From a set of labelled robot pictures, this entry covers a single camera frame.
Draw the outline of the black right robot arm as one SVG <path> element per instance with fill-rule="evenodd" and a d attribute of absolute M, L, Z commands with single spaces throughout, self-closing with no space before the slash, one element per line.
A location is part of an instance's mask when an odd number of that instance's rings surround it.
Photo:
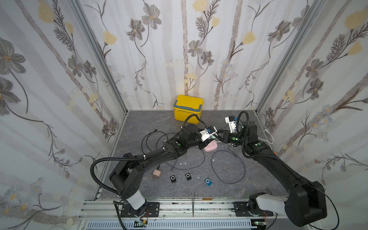
<path fill-rule="evenodd" d="M 257 215 L 264 211 L 287 216 L 296 226 L 303 227 L 327 217 L 326 195 L 323 186 L 310 181 L 290 168 L 257 134 L 246 111 L 237 117 L 225 118 L 228 130 L 220 130 L 217 138 L 226 144 L 241 147 L 242 154 L 264 166 L 284 187 L 288 197 L 260 192 L 249 196 L 248 212 Z"/>

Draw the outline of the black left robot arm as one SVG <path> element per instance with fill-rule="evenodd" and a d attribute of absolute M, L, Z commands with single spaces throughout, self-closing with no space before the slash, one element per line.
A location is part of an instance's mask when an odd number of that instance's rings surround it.
<path fill-rule="evenodd" d="M 133 209 L 133 215 L 142 217 L 147 213 L 146 199 L 140 192 L 140 185 L 147 170 L 165 162 L 176 160 L 187 153 L 191 147 L 204 148 L 207 139 L 211 136 L 211 128 L 197 115 L 190 115 L 183 123 L 181 130 L 163 143 L 163 146 L 141 155 L 125 154 L 123 157 L 100 158 L 90 166 L 92 179 L 103 189 L 116 194 Z M 96 174 L 95 167 L 102 162 L 118 162 L 109 176 L 113 187 L 101 182 Z"/>

